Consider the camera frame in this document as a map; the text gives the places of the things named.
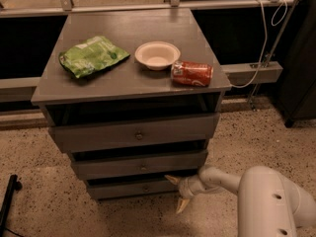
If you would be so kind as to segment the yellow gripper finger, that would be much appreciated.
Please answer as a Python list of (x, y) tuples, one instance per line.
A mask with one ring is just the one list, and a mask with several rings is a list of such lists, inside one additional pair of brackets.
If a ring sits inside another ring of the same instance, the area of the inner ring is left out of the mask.
[(166, 175), (165, 178), (175, 186), (177, 186), (182, 180), (181, 177), (176, 177), (176, 176), (171, 176), (171, 175)]
[(188, 206), (189, 203), (190, 203), (190, 200), (188, 198), (180, 197), (178, 199), (176, 213), (177, 214), (182, 213), (185, 210), (185, 208)]

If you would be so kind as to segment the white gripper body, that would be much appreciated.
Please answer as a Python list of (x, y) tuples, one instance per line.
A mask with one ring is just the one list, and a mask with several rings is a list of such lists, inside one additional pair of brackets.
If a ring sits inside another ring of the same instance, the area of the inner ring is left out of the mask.
[(181, 197), (185, 199), (191, 199), (205, 191), (205, 186), (198, 175), (182, 177), (178, 183), (178, 188)]

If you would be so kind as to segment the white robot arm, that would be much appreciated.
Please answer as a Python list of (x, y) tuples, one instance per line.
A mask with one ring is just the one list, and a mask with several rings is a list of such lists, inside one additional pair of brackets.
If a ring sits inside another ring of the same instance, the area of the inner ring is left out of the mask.
[(199, 194), (226, 190), (237, 196), (238, 237), (297, 237), (297, 230), (316, 224), (316, 201), (280, 172), (255, 166), (242, 176), (205, 165), (189, 177), (166, 177), (178, 187), (177, 211)]

